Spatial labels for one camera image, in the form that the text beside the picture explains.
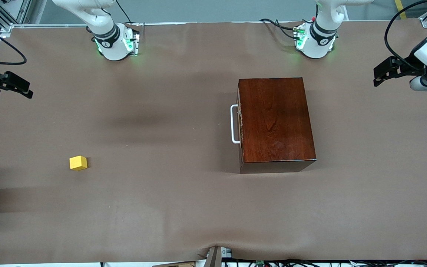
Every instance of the tabletop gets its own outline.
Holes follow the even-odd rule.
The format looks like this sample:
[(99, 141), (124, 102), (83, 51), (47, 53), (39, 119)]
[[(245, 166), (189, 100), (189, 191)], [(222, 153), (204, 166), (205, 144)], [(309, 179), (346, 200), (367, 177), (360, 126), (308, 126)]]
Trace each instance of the tabletop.
[[(84, 28), (14, 29), (27, 56), (0, 66), (33, 99), (0, 96), (0, 264), (427, 258), (427, 92), (373, 87), (388, 22), (344, 22), (308, 59), (271, 24), (146, 26), (110, 62)], [(398, 21), (406, 55), (427, 36)], [(0, 60), (18, 60), (5, 44)], [(303, 77), (317, 162), (239, 174), (230, 105), (239, 79)], [(89, 168), (71, 171), (83, 155)]]

